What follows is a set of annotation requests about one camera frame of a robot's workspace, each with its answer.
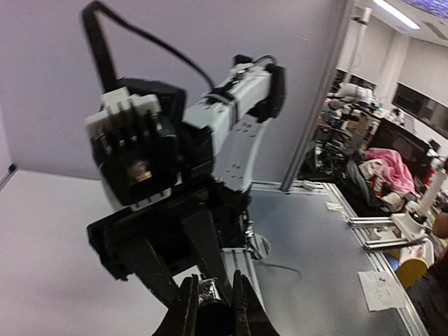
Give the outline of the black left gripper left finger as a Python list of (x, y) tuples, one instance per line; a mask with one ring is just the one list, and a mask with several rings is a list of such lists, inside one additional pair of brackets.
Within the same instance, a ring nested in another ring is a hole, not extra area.
[(195, 335), (197, 310), (199, 305), (199, 278), (186, 277), (179, 291), (153, 336), (193, 336)]

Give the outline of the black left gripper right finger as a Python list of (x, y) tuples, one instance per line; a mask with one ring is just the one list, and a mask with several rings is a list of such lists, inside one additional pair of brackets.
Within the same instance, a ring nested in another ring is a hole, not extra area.
[(240, 270), (234, 272), (232, 310), (234, 313), (233, 335), (279, 336), (266, 315), (249, 278)]

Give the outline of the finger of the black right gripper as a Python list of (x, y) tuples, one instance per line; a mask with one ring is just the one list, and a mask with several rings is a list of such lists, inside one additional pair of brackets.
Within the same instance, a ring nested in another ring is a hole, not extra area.
[(122, 243), (122, 260), (165, 307), (171, 306), (179, 287), (147, 238), (136, 237)]
[(181, 219), (183, 232), (190, 242), (197, 266), (206, 279), (214, 279), (222, 298), (232, 297), (213, 216), (205, 206), (193, 206)]

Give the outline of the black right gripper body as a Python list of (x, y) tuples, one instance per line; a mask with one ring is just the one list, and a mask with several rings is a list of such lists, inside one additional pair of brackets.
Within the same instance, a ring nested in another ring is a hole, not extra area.
[(221, 183), (185, 188), (180, 193), (139, 211), (126, 207), (86, 228), (89, 244), (103, 267), (117, 280), (133, 273), (118, 255), (118, 245), (135, 237), (147, 238), (175, 275), (193, 264), (193, 248), (181, 219), (203, 203), (213, 218), (220, 249), (245, 245), (250, 192), (232, 191)]

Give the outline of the glitter nail polish bottle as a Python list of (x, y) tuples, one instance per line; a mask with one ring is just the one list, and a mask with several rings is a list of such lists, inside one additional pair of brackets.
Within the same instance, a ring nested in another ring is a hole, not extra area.
[(221, 297), (215, 279), (203, 279), (198, 283), (198, 304), (207, 305), (210, 302), (220, 301)]

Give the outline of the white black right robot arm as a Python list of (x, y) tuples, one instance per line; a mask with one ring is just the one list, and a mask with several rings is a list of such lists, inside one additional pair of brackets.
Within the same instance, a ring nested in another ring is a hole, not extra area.
[(168, 306), (174, 276), (197, 267), (230, 301), (222, 251), (246, 243), (258, 152), (285, 96), (282, 66), (243, 55), (192, 106), (184, 90), (158, 81), (107, 85), (85, 128), (115, 211), (87, 236), (113, 278), (136, 276)]

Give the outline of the white desk robot arm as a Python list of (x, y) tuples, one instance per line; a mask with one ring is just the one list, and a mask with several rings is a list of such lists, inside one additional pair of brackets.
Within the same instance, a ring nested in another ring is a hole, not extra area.
[(410, 210), (406, 210), (405, 213), (395, 213), (391, 216), (391, 221), (401, 231), (408, 242), (419, 242), (426, 238), (427, 234), (424, 223), (437, 197), (437, 193), (446, 179), (447, 160), (437, 167), (429, 189), (427, 189), (419, 203), (412, 205)]

